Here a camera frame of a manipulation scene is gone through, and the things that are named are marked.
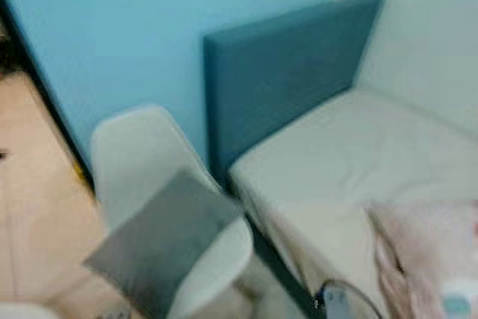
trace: white mattress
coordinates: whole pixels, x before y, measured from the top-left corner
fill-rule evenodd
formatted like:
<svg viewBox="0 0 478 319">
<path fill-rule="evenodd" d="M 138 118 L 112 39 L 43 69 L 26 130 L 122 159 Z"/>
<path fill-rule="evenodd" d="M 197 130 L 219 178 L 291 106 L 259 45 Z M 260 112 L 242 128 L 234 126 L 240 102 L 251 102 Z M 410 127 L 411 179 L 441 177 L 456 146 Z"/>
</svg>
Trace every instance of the white mattress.
<svg viewBox="0 0 478 319">
<path fill-rule="evenodd" d="M 478 141 L 370 90 L 352 90 L 252 148 L 230 175 L 311 293 L 339 276 L 385 310 L 364 203 L 476 199 Z"/>
</svg>

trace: teal headboard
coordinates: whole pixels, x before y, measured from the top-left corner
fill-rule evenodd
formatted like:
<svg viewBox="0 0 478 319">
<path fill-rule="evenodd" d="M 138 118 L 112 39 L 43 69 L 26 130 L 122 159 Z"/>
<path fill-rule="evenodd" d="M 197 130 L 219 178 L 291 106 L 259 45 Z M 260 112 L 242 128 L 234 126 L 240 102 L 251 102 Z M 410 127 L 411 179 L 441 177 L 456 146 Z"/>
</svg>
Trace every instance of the teal headboard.
<svg viewBox="0 0 478 319">
<path fill-rule="evenodd" d="M 349 89 L 382 0 L 340 0 L 204 39 L 209 156 L 225 184 L 251 146 Z"/>
</svg>

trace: cable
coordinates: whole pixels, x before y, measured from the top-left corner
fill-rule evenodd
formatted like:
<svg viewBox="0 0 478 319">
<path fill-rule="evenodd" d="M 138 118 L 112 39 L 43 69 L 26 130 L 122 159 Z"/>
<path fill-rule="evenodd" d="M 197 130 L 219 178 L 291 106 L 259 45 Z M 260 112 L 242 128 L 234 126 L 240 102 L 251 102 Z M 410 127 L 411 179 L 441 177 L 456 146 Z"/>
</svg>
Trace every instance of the cable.
<svg viewBox="0 0 478 319">
<path fill-rule="evenodd" d="M 375 304 L 373 304 L 372 300 L 370 300 L 370 298 L 367 297 L 367 295 L 365 295 L 365 293 L 363 291 L 358 289 L 356 286 L 348 283 L 347 281 L 341 280 L 341 279 L 327 279 L 322 284 L 322 286 L 320 287 L 320 290 L 318 291 L 317 295 L 314 298 L 314 306 L 315 306 L 316 309 L 319 309 L 320 307 L 323 308 L 325 306 L 324 292 L 325 292 L 326 287 L 328 285 L 336 285 L 336 286 L 339 286 L 339 287 L 350 289 L 357 296 L 359 296 L 360 299 L 362 299 L 364 302 L 366 302 L 366 304 L 368 304 L 368 306 L 375 313 L 377 319 L 383 319 L 383 316 L 380 314 L 380 311 L 378 310 L 378 308 L 375 306 Z"/>
</svg>

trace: gray pillow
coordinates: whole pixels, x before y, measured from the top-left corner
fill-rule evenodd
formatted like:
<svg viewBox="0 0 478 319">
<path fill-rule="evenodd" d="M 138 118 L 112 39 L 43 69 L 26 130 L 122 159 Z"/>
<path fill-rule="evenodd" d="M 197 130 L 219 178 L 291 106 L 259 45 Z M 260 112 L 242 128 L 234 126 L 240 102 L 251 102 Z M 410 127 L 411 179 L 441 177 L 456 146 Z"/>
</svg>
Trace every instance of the gray pillow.
<svg viewBox="0 0 478 319">
<path fill-rule="evenodd" d="M 84 264 L 147 318 L 165 318 L 196 260 L 242 214 L 227 196 L 179 173 Z"/>
</svg>

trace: chair backrest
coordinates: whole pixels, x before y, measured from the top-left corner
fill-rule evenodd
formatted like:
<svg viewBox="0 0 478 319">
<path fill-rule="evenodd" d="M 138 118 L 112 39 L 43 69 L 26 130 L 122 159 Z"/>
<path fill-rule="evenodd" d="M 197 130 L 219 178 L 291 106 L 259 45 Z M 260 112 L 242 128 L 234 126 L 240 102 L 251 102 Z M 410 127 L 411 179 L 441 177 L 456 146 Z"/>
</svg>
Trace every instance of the chair backrest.
<svg viewBox="0 0 478 319">
<path fill-rule="evenodd" d="M 216 182 L 169 113 L 148 105 L 106 120 L 92 139 L 96 195 L 110 230 L 136 214 L 179 171 Z"/>
</svg>

